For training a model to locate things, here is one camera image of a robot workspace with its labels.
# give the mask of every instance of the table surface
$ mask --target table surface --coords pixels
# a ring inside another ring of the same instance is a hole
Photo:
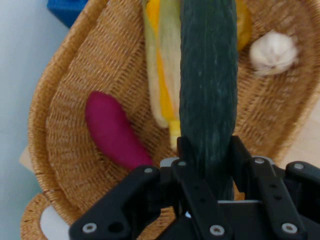
[[[320,100],[281,163],[305,161],[320,168]]]
[[[19,164],[33,92],[68,29],[47,0],[0,0],[0,239],[20,239],[20,220],[41,189]]]

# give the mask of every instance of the corn cob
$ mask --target corn cob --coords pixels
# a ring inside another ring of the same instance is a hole
[[[143,0],[150,103],[159,126],[169,127],[171,147],[180,136],[180,0]]]

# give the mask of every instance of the basket rim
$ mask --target basket rim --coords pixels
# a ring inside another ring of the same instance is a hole
[[[316,34],[316,42],[320,43],[320,0],[317,1],[303,1],[296,0],[305,5],[310,11],[310,21]],[[96,25],[97,19],[101,12],[108,6],[109,0],[90,0],[81,12],[74,25],[71,27],[69,33],[65,37],[61,46],[52,57],[51,61],[45,68],[39,82],[35,88],[32,98],[29,120],[28,120],[28,142],[29,151],[32,161],[33,170],[37,177],[44,196],[50,201],[52,206],[58,214],[71,225],[75,219],[79,218],[82,214],[80,210],[72,205],[65,193],[61,190],[55,173],[50,166],[48,151],[46,146],[46,117],[49,114],[49,106],[55,92],[58,88],[62,76],[68,70],[74,56],[77,54],[78,48],[82,45],[89,32]],[[320,44],[315,48],[316,58],[320,59]],[[46,76],[50,72],[59,72],[53,82],[47,81]],[[287,135],[279,143],[280,147],[278,152],[275,153],[276,159],[283,159],[291,143],[299,134],[303,124],[312,112],[315,104],[320,96],[320,65],[314,69],[314,78],[318,79],[312,94],[304,102],[304,107],[297,115],[297,121],[287,131]],[[59,200],[57,195],[53,192],[59,192]]]

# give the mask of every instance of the yellow corn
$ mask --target yellow corn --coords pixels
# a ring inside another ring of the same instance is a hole
[[[149,0],[146,4],[146,15],[153,28],[156,39],[159,33],[159,15],[160,15],[160,3],[161,0]],[[158,75],[158,88],[159,88],[159,105],[161,108],[161,114],[168,124],[170,132],[170,143],[173,149],[177,148],[177,138],[181,135],[180,121],[176,117],[173,100],[170,98],[168,86],[165,81],[165,72],[163,58],[159,46],[156,46],[156,66]]]

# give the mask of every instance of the corn husk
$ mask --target corn husk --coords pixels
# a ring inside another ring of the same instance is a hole
[[[158,125],[169,127],[171,146],[175,149],[180,136],[180,0],[160,0],[157,32],[147,15],[147,3],[147,0],[142,0],[150,105]],[[166,94],[169,96],[165,103],[160,89],[157,52],[161,56]],[[172,108],[172,115],[168,114],[167,108]]]

